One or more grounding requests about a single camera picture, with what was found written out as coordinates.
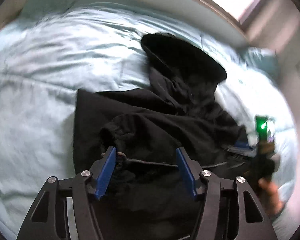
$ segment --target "bed sheet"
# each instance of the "bed sheet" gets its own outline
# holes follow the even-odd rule
[[[282,94],[235,49],[180,19],[131,0],[28,0],[0,31],[0,231],[16,239],[49,176],[73,177],[75,93],[148,88],[146,33],[167,32],[203,49],[225,68],[216,101],[256,143],[255,114],[276,120],[274,174],[282,200],[295,182],[297,135]],[[73,214],[71,201],[68,212]],[[76,239],[73,216],[70,233]]]

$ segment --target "silver screw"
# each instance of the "silver screw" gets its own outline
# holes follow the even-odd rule
[[[89,175],[90,175],[90,171],[88,170],[81,172],[81,176],[87,177]]]
[[[244,177],[237,177],[237,181],[240,182],[240,183],[244,183],[246,181],[246,179]]]
[[[201,172],[201,174],[205,177],[209,177],[211,175],[211,172],[210,171],[207,171],[207,170],[204,170]]]
[[[50,177],[49,179],[48,179],[48,182],[49,183],[54,183],[56,181],[56,178],[55,177]]]

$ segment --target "black device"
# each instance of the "black device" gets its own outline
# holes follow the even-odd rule
[[[222,179],[202,170],[191,160],[183,147],[176,150],[176,159],[186,188],[194,201],[200,201],[197,222],[190,240],[275,240],[270,219],[248,182],[243,177]],[[116,149],[109,147],[101,160],[74,178],[47,179],[31,205],[17,240],[70,240],[66,198],[73,198],[74,217],[80,240],[106,240],[98,225],[96,212],[105,212],[92,205],[106,193],[115,167]],[[227,226],[217,235],[220,198],[229,201]],[[106,230],[115,230],[111,223]]]

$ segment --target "green light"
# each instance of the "green light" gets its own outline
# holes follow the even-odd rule
[[[266,125],[267,125],[267,123],[265,122],[265,123],[263,123],[262,125],[261,125],[261,129],[263,130],[264,128],[266,128]]]

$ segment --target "blue gripper pad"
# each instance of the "blue gripper pad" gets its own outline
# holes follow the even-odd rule
[[[185,157],[181,153],[180,149],[178,148],[176,150],[176,158],[177,158],[177,166],[180,170],[181,177],[183,181],[186,184],[186,189],[190,193],[190,195],[196,199],[197,198],[197,192],[195,190],[195,179],[194,176],[192,175],[190,168],[185,160]]]
[[[103,165],[101,172],[96,179],[96,192],[95,192],[95,197],[100,200],[102,196],[105,195],[107,187],[109,185],[112,172],[115,167],[115,157],[116,157],[116,149],[113,148],[111,153],[109,154],[105,164]]]

